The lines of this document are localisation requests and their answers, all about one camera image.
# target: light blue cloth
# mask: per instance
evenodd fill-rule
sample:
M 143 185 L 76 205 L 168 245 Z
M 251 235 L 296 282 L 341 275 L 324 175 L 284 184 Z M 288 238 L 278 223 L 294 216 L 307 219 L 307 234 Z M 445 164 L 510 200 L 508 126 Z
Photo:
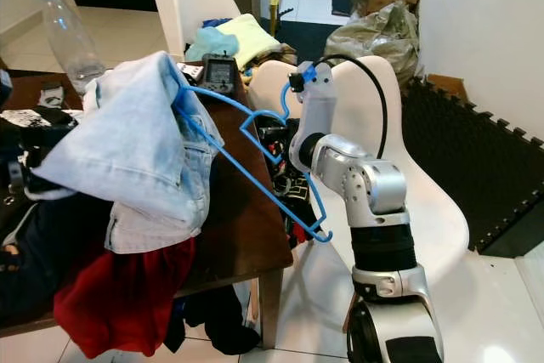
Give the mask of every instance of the light blue cloth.
M 223 34 L 215 27 L 204 27 L 196 32 L 196 39 L 185 53 L 186 61 L 199 61 L 207 53 L 235 55 L 238 39 L 234 34 Z
M 217 150 L 173 114 L 171 104 L 184 83 L 175 62 L 162 51 L 107 71 L 88 84 L 85 119 L 33 172 L 69 189 L 115 201 L 114 209 L 144 213 L 143 219 L 152 222 L 134 225 L 143 235 L 177 225 L 177 232 L 170 230 L 176 239 L 164 240 L 162 247 L 197 234 L 207 216 L 210 166 Z M 183 96 L 184 111 L 222 144 L 195 93 L 185 91 Z M 155 232 L 149 230 L 161 217 L 165 223 Z M 128 224 L 121 227 L 130 230 Z M 111 244 L 119 252 L 153 247 L 143 239 L 131 241 L 127 234 L 120 237 Z

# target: chair backrest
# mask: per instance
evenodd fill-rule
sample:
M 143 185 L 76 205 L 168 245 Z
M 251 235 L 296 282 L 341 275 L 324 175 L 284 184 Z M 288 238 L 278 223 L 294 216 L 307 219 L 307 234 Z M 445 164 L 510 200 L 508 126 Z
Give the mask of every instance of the chair backrest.
M 173 3 L 183 50 L 186 43 L 195 41 L 196 31 L 202 26 L 202 21 L 240 15 L 234 0 L 173 0 Z

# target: white chair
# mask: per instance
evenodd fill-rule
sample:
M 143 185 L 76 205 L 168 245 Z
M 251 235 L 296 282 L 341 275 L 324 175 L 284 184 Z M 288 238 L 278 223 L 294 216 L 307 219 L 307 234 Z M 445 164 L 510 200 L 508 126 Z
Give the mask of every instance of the white chair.
M 400 90 L 391 65 L 380 57 L 359 59 L 381 83 L 388 105 L 388 135 L 383 158 L 392 161 L 405 175 L 406 202 L 416 243 L 416 256 L 425 267 L 429 285 L 445 275 L 461 259 L 468 245 L 468 225 L 461 210 L 450 197 L 412 160 L 402 138 Z M 280 90 L 287 75 L 296 67 L 277 61 L 259 68 L 249 87 L 248 97 L 256 109 L 281 111 Z M 376 154 L 382 131 L 380 100 L 371 79 L 356 65 L 343 62 L 332 68 L 337 90 L 337 106 L 331 131 L 338 133 Z M 287 101 L 292 117 L 300 116 L 301 105 L 294 98 Z M 343 200 L 323 184 L 316 183 L 323 199 L 327 219 L 321 225 L 331 230 L 331 244 L 351 270 L 354 255 Z M 316 215 L 319 209 L 312 197 Z
M 178 17 L 178 33 L 182 50 L 192 44 L 202 21 L 234 18 L 240 15 L 235 0 L 173 0 Z

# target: cable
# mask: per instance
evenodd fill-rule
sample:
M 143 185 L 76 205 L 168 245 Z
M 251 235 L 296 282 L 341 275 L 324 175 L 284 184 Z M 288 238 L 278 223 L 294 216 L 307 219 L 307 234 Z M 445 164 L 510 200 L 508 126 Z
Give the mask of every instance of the cable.
M 322 57 L 319 60 L 315 61 L 313 63 L 313 66 L 317 66 L 319 63 L 324 63 L 328 60 L 333 59 L 342 59 L 346 61 L 350 61 L 357 65 L 362 71 L 366 73 L 366 75 L 372 80 L 374 83 L 374 86 L 376 87 L 377 93 L 380 96 L 380 102 L 382 103 L 382 137 L 380 138 L 380 147 L 377 150 L 377 159 L 381 159 L 383 155 L 383 150 L 385 149 L 385 141 L 387 139 L 388 135 L 388 105 L 385 100 L 385 94 L 383 93 L 382 85 L 377 80 L 374 73 L 371 71 L 370 68 L 368 68 L 366 65 L 358 61 L 357 59 L 354 59 L 353 57 L 350 57 L 346 54 L 331 54 L 327 55 L 326 57 Z

